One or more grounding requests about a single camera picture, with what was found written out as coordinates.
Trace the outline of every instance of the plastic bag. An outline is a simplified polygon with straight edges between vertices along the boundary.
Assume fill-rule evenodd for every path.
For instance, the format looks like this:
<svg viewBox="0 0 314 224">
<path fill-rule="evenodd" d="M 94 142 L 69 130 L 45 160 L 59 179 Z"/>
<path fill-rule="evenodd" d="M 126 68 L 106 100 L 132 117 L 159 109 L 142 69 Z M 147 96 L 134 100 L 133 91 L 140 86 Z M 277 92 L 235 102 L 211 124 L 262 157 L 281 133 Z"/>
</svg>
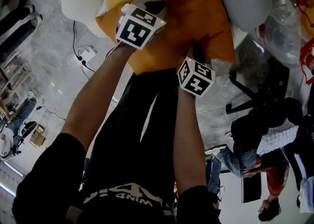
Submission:
<svg viewBox="0 0 314 224">
<path fill-rule="evenodd" d="M 270 16 L 281 25 L 293 25 L 300 13 L 295 0 L 272 0 Z"/>
<path fill-rule="evenodd" d="M 281 25 L 272 17 L 265 23 L 265 44 L 268 50 L 287 68 L 300 66 L 301 25 L 295 20 L 291 25 Z"/>
</svg>

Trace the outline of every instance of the jeans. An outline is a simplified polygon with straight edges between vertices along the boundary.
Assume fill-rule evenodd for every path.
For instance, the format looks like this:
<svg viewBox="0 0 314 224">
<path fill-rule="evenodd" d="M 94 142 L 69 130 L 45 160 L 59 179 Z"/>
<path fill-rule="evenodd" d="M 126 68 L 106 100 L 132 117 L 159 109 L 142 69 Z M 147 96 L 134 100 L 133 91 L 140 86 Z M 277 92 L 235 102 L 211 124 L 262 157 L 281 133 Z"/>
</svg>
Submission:
<svg viewBox="0 0 314 224">
<path fill-rule="evenodd" d="M 21 105 L 21 109 L 19 110 L 16 117 L 8 124 L 7 128 L 11 129 L 14 136 L 19 134 L 19 129 L 25 119 L 31 114 L 33 109 L 35 108 L 36 100 L 34 98 L 28 99 L 26 98 Z"/>
<path fill-rule="evenodd" d="M 256 165 L 258 155 L 256 150 L 241 152 L 240 148 L 234 144 L 234 153 L 226 147 L 216 155 L 216 158 L 223 163 L 234 175 L 243 177 L 243 169 Z"/>
<path fill-rule="evenodd" d="M 221 170 L 221 162 L 214 158 L 206 160 L 206 184 L 208 191 L 217 195 L 220 190 L 219 175 Z"/>
<path fill-rule="evenodd" d="M 82 194 L 93 193 L 95 188 L 137 183 L 169 205 L 173 202 L 176 80 L 175 69 L 132 75 L 120 102 L 95 139 Z"/>
<path fill-rule="evenodd" d="M 12 28 L 19 20 L 23 20 L 30 14 L 28 8 L 17 8 L 0 21 L 0 36 Z M 24 42 L 24 40 L 35 31 L 31 20 L 20 26 L 0 45 L 0 65 L 3 64 L 9 55 Z"/>
</svg>

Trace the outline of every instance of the black t-shirt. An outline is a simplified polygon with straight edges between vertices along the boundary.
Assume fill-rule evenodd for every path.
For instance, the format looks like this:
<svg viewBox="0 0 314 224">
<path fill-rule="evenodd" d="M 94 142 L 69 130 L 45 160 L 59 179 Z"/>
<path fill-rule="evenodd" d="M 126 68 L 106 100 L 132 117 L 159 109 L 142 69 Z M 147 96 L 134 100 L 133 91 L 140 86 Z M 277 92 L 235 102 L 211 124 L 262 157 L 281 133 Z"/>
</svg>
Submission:
<svg viewBox="0 0 314 224">
<path fill-rule="evenodd" d="M 85 150 L 60 134 L 19 184 L 12 212 L 19 223 L 175 223 L 171 206 L 136 183 L 79 191 Z M 178 223 L 219 223 L 207 187 L 184 192 Z"/>
</svg>

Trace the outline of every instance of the marble floor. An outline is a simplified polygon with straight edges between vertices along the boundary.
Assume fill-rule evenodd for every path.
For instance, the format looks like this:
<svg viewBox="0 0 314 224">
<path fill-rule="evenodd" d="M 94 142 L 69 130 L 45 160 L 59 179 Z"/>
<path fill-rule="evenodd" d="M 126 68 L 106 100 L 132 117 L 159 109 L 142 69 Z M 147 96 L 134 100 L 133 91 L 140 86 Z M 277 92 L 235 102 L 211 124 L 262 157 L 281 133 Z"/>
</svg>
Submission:
<svg viewBox="0 0 314 224">
<path fill-rule="evenodd" d="M 24 89 L 31 89 L 36 93 L 39 97 L 38 106 L 43 105 L 59 117 L 66 118 L 76 95 L 87 82 L 87 78 L 74 58 L 73 20 L 63 15 L 60 0 L 28 1 L 35 5 L 37 13 L 43 15 L 43 23 L 36 33 L 27 38 L 16 50 L 23 59 L 29 62 L 32 69 L 32 80 L 24 86 Z M 18 22 L 0 38 L 0 42 L 28 19 L 29 17 Z M 98 54 L 90 61 L 91 66 L 95 69 L 102 64 L 106 53 L 114 46 L 110 39 L 98 38 L 85 25 L 76 23 L 75 48 L 86 45 L 93 45 L 98 51 Z M 268 71 L 269 55 L 267 52 L 263 53 L 249 37 L 244 40 L 236 53 L 237 64 L 232 65 L 219 60 L 212 61 L 213 68 L 217 73 L 215 84 L 202 99 L 196 99 L 198 121 L 205 148 L 221 143 L 231 144 L 224 138 L 225 133 L 230 130 L 232 121 L 247 114 L 247 111 L 244 111 L 226 115 L 225 105 L 227 103 L 236 106 L 249 100 L 230 82 L 229 70 L 238 71 L 238 79 L 253 90 L 257 89 L 257 85 L 263 83 Z M 93 74 L 88 70 L 85 72 L 89 76 Z M 126 66 L 114 94 L 117 100 L 121 98 L 131 74 L 131 68 Z M 111 104 L 108 114 L 114 110 L 115 106 L 116 103 Z M 42 151 L 51 145 L 64 122 L 63 119 L 44 109 L 35 112 L 33 120 L 46 128 L 47 135 L 44 147 L 34 148 L 25 144 L 22 148 L 25 148 L 25 152 L 28 154 L 20 155 L 14 161 L 12 160 L 25 172 L 31 170 Z"/>
</svg>

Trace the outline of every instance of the forearm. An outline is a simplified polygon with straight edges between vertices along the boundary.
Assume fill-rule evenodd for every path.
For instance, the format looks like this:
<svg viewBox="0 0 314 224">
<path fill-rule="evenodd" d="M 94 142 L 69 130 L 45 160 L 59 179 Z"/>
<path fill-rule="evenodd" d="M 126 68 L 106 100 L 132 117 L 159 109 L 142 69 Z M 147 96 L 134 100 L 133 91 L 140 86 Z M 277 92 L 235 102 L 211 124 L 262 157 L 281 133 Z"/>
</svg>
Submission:
<svg viewBox="0 0 314 224">
<path fill-rule="evenodd" d="M 104 121 L 123 69 L 133 51 L 129 46 L 116 49 L 80 91 L 70 109 L 61 132 L 78 139 L 86 151 Z"/>
<path fill-rule="evenodd" d="M 195 101 L 179 89 L 173 153 L 179 195 L 190 188 L 206 185 L 204 152 Z"/>
</svg>

